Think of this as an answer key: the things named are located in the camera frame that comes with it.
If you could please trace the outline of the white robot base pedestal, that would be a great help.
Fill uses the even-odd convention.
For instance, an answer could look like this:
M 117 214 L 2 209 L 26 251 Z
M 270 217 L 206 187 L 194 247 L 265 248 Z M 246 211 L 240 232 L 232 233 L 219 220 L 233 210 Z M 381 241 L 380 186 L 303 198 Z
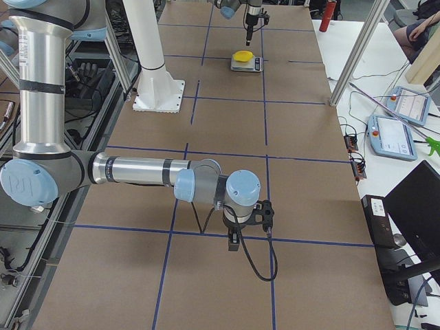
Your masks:
M 153 2 L 125 0 L 123 4 L 141 67 L 133 109 L 179 112 L 185 82 L 167 71 Z

